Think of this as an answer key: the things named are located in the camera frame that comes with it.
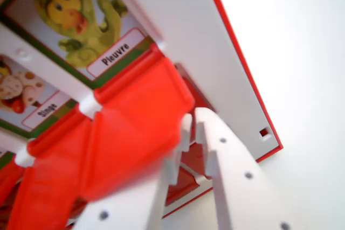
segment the red border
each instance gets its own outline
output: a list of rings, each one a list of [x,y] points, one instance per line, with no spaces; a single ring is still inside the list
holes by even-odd
[[[60,91],[60,90],[57,90],[55,93],[53,93],[53,95],[51,95],[47,100],[45,100],[45,102],[42,103],[41,106],[44,105],[45,103],[47,103],[47,101],[49,101],[50,99],[52,99],[52,98],[53,98],[55,95],[57,95],[59,92],[61,92],[61,91]],[[64,104],[62,104],[60,107],[58,107],[55,111],[57,111],[57,110],[60,109],[62,106],[64,106],[70,99],[71,99],[71,98],[69,98]],[[47,118],[49,118],[49,117],[50,117],[51,115],[53,115],[53,113],[54,113],[54,112],[52,112],[47,118],[45,118],[40,124],[38,124],[38,125],[37,125],[36,127],[34,127],[34,128],[31,128],[31,127],[29,127],[29,126],[27,126],[27,125],[24,125],[23,122],[24,122],[27,118],[29,118],[33,113],[35,113],[39,108],[40,108],[40,107],[37,107],[35,110],[33,110],[32,113],[30,113],[27,117],[25,117],[24,120],[22,120],[22,125],[25,126],[25,127],[30,128],[31,131],[34,130],[34,129],[36,129],[38,126],[40,126]]]
[[[120,40],[122,40],[126,35],[130,34],[133,30],[138,30],[144,38],[143,38],[140,42],[138,42],[132,49],[130,49],[130,51],[127,52],[126,55],[127,55],[128,53],[130,53],[139,43],[141,43],[143,40],[145,40],[146,36],[145,36],[145,35],[142,33],[142,31],[140,31],[140,29],[137,28],[137,27],[133,27],[133,28],[130,29],[128,32],[126,32],[126,33],[125,33],[120,39],[118,39],[110,48],[108,48],[106,51],[104,51],[104,52],[101,54],[101,56],[99,56],[98,58],[96,58],[90,65],[88,65],[88,66],[86,67],[86,71],[87,71],[90,75],[92,75],[93,77],[95,77],[95,79],[93,79],[92,81],[95,81],[97,78],[99,78],[100,76],[102,76],[105,72],[107,72],[111,67],[113,67],[118,61],[120,61],[121,59],[123,59],[126,55],[123,55],[123,56],[122,56],[120,59],[118,59],[114,64],[112,64],[110,67],[108,67],[106,70],[104,70],[99,76],[95,76],[94,74],[92,74],[92,73],[88,70],[88,68],[89,68],[92,64],[94,64],[97,60],[99,60],[99,59],[103,56],[104,53],[106,53],[108,50],[110,50],[112,47],[114,47]]]
[[[218,9],[218,12],[219,12],[219,14],[220,14],[220,16],[221,16],[221,18],[223,20],[223,23],[224,23],[224,25],[226,27],[226,30],[227,30],[227,32],[228,32],[228,34],[230,36],[230,39],[231,39],[231,41],[232,41],[232,43],[233,43],[233,45],[235,47],[237,55],[238,55],[238,57],[239,57],[239,59],[240,59],[240,61],[242,63],[242,66],[243,66],[243,68],[244,68],[244,70],[245,70],[245,72],[247,74],[247,77],[248,77],[248,79],[250,81],[250,84],[252,85],[252,88],[253,88],[253,90],[255,92],[255,95],[258,98],[258,101],[259,101],[259,103],[261,105],[261,108],[263,109],[263,112],[264,112],[264,114],[265,114],[265,116],[266,116],[266,118],[268,120],[268,123],[271,126],[273,134],[274,134],[274,136],[275,136],[275,138],[277,139],[277,142],[278,142],[278,146],[276,148],[274,148],[273,150],[271,150],[267,154],[265,154],[265,155],[263,155],[263,156],[261,156],[260,158],[257,159],[257,162],[260,162],[260,161],[264,160],[265,158],[267,158],[267,157],[273,155],[274,153],[278,152],[279,150],[281,150],[283,148],[283,146],[282,146],[282,144],[280,142],[278,134],[277,134],[277,132],[276,132],[276,130],[274,128],[274,125],[273,125],[273,123],[271,121],[271,118],[268,115],[268,112],[266,110],[265,104],[264,104],[264,102],[263,102],[263,100],[262,100],[262,98],[260,96],[259,90],[258,90],[258,88],[257,88],[257,86],[256,86],[256,84],[254,82],[254,79],[253,79],[253,76],[252,76],[252,74],[250,72],[248,64],[247,64],[247,62],[246,62],[246,60],[245,60],[245,58],[243,56],[242,50],[241,50],[241,48],[240,48],[240,46],[238,44],[238,41],[236,39],[236,35],[235,35],[235,33],[234,33],[234,31],[233,31],[233,29],[231,27],[229,18],[226,15],[226,11],[225,11],[225,9],[223,7],[223,3],[222,3],[221,0],[213,0],[213,1],[215,1],[216,7]]]

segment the green border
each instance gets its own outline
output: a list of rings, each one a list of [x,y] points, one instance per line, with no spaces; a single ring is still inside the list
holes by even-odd
[[[13,156],[15,154],[11,153],[11,152],[6,152],[5,155],[3,155],[2,157],[0,157],[0,169],[2,167],[5,166],[5,164],[7,164],[9,161],[12,160]]]

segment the white plastic piece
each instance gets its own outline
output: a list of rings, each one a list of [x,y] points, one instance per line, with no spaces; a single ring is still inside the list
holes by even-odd
[[[93,95],[93,91],[89,87],[67,73],[1,23],[0,35],[2,54],[7,55],[79,103]]]
[[[160,229],[168,177],[163,161],[113,194],[87,204],[73,230]]]
[[[0,128],[0,147],[17,154],[21,149],[26,148],[27,139],[11,131]]]
[[[187,113],[183,116],[181,122],[181,142],[179,144],[179,149],[182,152],[189,151],[189,142],[190,142],[190,134],[191,134],[191,127],[192,127],[192,115]]]
[[[22,147],[16,154],[15,163],[21,167],[33,166],[35,158],[31,156],[26,147]]]
[[[206,173],[213,181],[219,229],[305,229],[225,122],[207,108],[196,108],[195,117],[197,142],[203,144]]]
[[[181,155],[183,152],[188,152],[189,150],[189,141],[191,134],[191,125],[192,125],[192,115],[185,114],[181,122],[181,140],[174,151],[172,151],[168,157],[165,159],[165,164],[167,166],[167,174],[170,185],[177,184],[178,172],[180,170],[180,161]]]
[[[91,119],[94,119],[95,113],[101,109],[102,105],[95,99],[92,92],[79,103],[80,112]]]

